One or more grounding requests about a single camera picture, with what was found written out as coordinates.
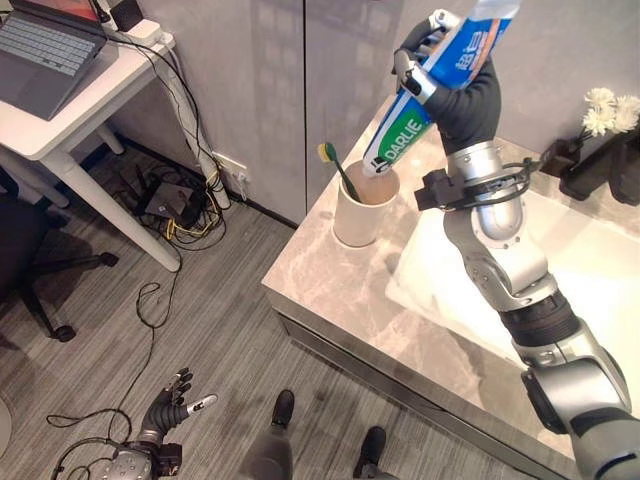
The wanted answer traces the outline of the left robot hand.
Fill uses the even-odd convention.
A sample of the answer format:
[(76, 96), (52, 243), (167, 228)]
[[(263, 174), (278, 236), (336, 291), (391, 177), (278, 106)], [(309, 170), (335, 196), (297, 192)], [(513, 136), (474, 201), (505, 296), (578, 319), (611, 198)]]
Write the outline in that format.
[(184, 403), (184, 394), (191, 388), (193, 373), (188, 367), (178, 370), (156, 398), (143, 417), (137, 439), (160, 444), (167, 433), (184, 420), (214, 405), (219, 396), (208, 394), (192, 403)]

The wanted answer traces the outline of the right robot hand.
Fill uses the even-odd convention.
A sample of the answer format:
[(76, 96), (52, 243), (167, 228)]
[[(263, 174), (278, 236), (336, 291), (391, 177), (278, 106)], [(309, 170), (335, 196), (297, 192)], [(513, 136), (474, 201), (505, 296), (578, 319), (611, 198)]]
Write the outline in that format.
[(494, 139), (501, 112), (499, 82), (491, 60), (487, 60), (469, 86), (449, 90), (428, 83), (421, 85), (412, 76), (417, 69), (414, 53), (430, 43), (429, 37), (447, 30), (452, 15), (435, 10), (427, 20), (418, 23), (394, 52), (392, 73), (397, 77), (401, 94), (415, 93), (417, 109), (397, 109), (388, 113), (393, 122), (384, 134), (378, 152), (386, 160), (397, 160), (418, 137), (435, 123), (440, 132), (445, 154), (450, 156), (476, 144)]

